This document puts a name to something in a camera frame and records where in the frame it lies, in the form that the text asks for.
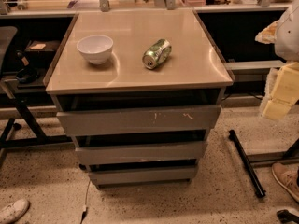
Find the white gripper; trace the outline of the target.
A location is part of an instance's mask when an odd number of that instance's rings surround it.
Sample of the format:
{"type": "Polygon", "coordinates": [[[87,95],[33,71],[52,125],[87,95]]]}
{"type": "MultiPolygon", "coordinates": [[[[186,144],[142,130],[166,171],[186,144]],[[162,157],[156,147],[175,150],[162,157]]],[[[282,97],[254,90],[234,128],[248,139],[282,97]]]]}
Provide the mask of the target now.
{"type": "MultiPolygon", "coordinates": [[[[278,21],[273,21],[255,36],[257,42],[274,44],[278,21]]],[[[261,115],[266,119],[283,119],[299,100],[299,62],[288,62],[271,68],[270,98],[261,101],[261,115]]]]}

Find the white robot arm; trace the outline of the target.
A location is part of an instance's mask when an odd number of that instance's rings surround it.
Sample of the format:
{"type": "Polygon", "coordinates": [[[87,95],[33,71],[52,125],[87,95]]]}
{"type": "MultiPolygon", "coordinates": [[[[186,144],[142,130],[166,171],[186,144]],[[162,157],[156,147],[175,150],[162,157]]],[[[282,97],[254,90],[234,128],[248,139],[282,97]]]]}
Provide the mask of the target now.
{"type": "Polygon", "coordinates": [[[299,101],[299,0],[294,0],[255,40],[273,44],[276,55],[286,61],[279,69],[270,69],[260,105],[263,117],[282,119],[299,101]]]}

